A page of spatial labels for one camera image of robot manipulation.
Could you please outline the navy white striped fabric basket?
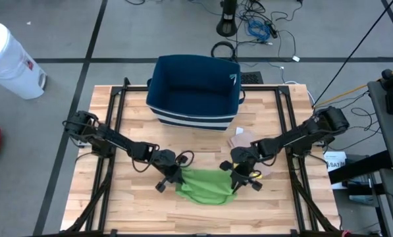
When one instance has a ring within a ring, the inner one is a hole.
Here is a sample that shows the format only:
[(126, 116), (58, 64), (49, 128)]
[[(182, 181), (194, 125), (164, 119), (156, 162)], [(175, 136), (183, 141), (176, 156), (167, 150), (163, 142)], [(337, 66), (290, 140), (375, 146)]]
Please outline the navy white striped fabric basket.
[(167, 125), (225, 131), (245, 101), (240, 65), (201, 55), (164, 55), (147, 81), (146, 105)]

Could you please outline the black power strip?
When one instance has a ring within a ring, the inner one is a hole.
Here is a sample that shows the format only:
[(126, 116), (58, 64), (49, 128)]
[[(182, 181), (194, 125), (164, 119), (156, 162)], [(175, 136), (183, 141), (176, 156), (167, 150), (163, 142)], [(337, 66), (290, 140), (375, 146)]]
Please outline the black power strip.
[(265, 21), (265, 25), (268, 27), (270, 35), (271, 35), (274, 39), (276, 39), (276, 38), (278, 37), (278, 32), (277, 32), (277, 30), (276, 30), (275, 25), (274, 25), (270, 20), (266, 20), (266, 21)]

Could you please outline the black cart beam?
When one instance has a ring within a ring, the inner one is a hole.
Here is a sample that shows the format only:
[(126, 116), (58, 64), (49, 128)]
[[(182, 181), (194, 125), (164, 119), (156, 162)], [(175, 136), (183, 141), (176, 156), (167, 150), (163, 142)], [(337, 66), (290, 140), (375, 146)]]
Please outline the black cart beam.
[(391, 169), (393, 167), (391, 156), (388, 151), (382, 151), (372, 156), (366, 156), (364, 159), (354, 163), (346, 163), (344, 166), (334, 169), (328, 173), (331, 184), (336, 184), (369, 174), (380, 169)]

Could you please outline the white paper sign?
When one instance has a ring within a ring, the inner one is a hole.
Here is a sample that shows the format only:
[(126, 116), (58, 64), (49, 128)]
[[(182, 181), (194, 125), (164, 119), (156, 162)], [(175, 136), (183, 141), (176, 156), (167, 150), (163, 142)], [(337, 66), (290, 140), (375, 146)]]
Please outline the white paper sign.
[(344, 151), (327, 151), (324, 158), (327, 162), (327, 171), (330, 172), (343, 167), (347, 157)]

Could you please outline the thin black pole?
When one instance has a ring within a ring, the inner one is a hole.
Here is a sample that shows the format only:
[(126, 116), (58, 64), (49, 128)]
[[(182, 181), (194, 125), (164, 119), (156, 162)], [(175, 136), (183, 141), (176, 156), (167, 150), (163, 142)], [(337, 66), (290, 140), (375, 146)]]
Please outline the thin black pole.
[(350, 61), (350, 59), (352, 58), (352, 56), (357, 52), (357, 50), (360, 48), (360, 46), (363, 44), (363, 42), (365, 41), (365, 39), (369, 36), (369, 34), (373, 31), (373, 29), (376, 27), (376, 25), (380, 22), (380, 20), (382, 19), (382, 17), (388, 12), (388, 10), (391, 8), (391, 6), (393, 5), (393, 0), (391, 0), (389, 2), (389, 4), (384, 8), (383, 12), (379, 15), (379, 17), (375, 20), (375, 22), (372, 24), (372, 26), (368, 29), (367, 33), (362, 37), (362, 39), (360, 40), (360, 42), (356, 45), (356, 47), (353, 49), (353, 51), (349, 54), (349, 56), (345, 59), (345, 61), (342, 63), (341, 67), (338, 69), (338, 71), (336, 72), (336, 74), (332, 77), (332, 79), (329, 81), (329, 83), (327, 84), (327, 86), (324, 88), (324, 90), (321, 92), (321, 94), (319, 95), (319, 97), (317, 98), (316, 102), (314, 102), (314, 104), (312, 104), (311, 108), (314, 109), (317, 105), (318, 102), (320, 101), (320, 99), (322, 98), (322, 96), (324, 96), (325, 92), (330, 88), (330, 86), (332, 85), (332, 83), (336, 80), (336, 78), (339, 76), (339, 74), (341, 73), (341, 71), (343, 70), (343, 68), (346, 66), (346, 64)]

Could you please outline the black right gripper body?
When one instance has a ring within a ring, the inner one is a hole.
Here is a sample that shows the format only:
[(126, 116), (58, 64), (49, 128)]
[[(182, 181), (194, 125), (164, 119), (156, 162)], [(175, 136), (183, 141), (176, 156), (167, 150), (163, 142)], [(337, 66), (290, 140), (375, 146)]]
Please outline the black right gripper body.
[(262, 189), (262, 183), (257, 181), (257, 177), (261, 175), (261, 172), (254, 169), (255, 164), (258, 162), (258, 157), (251, 152), (251, 148), (235, 147), (231, 150), (230, 155), (232, 160), (223, 161), (219, 168), (245, 178), (246, 185), (250, 184), (256, 191)]

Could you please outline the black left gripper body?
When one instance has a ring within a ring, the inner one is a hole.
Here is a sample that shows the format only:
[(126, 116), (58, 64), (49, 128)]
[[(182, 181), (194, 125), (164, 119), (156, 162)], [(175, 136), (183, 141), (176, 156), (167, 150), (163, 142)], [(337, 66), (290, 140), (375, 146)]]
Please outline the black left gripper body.
[(188, 158), (185, 155), (179, 155), (176, 157), (175, 152), (168, 149), (157, 151), (156, 155), (154, 167), (164, 176), (164, 179), (158, 182), (155, 189), (158, 192), (163, 193), (166, 188), (165, 183), (175, 183), (173, 182), (173, 176), (175, 175), (176, 170), (182, 169), (181, 164), (184, 164)]

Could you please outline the black floor outlet box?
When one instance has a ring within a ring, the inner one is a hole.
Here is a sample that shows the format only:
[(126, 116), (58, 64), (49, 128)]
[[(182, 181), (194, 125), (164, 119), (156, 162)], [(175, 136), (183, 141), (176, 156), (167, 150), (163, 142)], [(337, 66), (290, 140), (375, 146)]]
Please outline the black floor outlet box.
[(255, 72), (242, 72), (242, 84), (263, 84), (263, 77), (260, 71)]

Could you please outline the black stand base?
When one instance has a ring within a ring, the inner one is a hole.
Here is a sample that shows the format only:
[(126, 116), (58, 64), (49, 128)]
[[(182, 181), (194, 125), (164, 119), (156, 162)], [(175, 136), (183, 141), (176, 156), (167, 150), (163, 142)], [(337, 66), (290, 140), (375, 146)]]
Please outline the black stand base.
[(231, 37), (237, 33), (236, 26), (236, 8), (237, 0), (222, 0), (223, 8), (221, 19), (217, 24), (216, 31), (220, 36)]

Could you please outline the black metal table frame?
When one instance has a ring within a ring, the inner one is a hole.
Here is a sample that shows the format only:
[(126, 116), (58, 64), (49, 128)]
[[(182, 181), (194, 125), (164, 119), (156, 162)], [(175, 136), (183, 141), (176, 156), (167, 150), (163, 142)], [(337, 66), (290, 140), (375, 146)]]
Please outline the black metal table frame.
[[(110, 123), (120, 122), (120, 133), (134, 141), (159, 144), (163, 149), (185, 153), (192, 169), (218, 170), (230, 159), (228, 139), (237, 127), (258, 139), (275, 137), (305, 120), (311, 110), (303, 85), (247, 85), (246, 100), (238, 116), (224, 132), (180, 128), (161, 124), (147, 107), (145, 86), (96, 86), (90, 111)], [(113, 178), (106, 197), (95, 206), (90, 224), (78, 228), (74, 222), (89, 203), (94, 178), (103, 178), (108, 161), (79, 151), (61, 225), (72, 237), (136, 237), (156, 235), (180, 237), (288, 236), (292, 230), (326, 236), (340, 222), (319, 148), (301, 165), (282, 150), (267, 163), (271, 174), (262, 178), (262, 189), (241, 187), (226, 205), (198, 205), (179, 196), (174, 184), (163, 193), (155, 189), (162, 174), (153, 167), (131, 162), (117, 151)]]

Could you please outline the white trash can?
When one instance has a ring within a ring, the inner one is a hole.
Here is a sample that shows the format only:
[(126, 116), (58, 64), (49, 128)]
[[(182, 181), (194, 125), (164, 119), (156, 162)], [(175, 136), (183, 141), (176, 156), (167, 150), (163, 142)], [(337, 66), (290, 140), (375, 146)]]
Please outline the white trash can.
[(45, 71), (0, 23), (0, 85), (23, 99), (35, 99), (44, 94), (46, 80)]

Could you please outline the green towel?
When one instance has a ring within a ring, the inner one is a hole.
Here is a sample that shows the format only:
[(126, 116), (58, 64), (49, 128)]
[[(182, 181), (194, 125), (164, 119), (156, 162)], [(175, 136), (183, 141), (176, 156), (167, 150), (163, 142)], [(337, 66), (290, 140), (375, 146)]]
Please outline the green towel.
[(237, 197), (228, 171), (183, 169), (182, 177), (184, 182), (176, 184), (176, 194), (198, 205), (226, 205)]

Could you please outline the beige towel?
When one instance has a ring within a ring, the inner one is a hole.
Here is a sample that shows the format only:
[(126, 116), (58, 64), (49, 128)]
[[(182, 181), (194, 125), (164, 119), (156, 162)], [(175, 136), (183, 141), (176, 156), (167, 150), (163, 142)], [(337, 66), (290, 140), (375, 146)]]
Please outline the beige towel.
[[(255, 141), (255, 136), (251, 131), (237, 127), (235, 135), (228, 139), (228, 144), (231, 149), (235, 147), (250, 147), (250, 143), (253, 141)], [(271, 169), (261, 163), (256, 163), (254, 169), (261, 172), (261, 175), (257, 179), (265, 178), (271, 174)]]

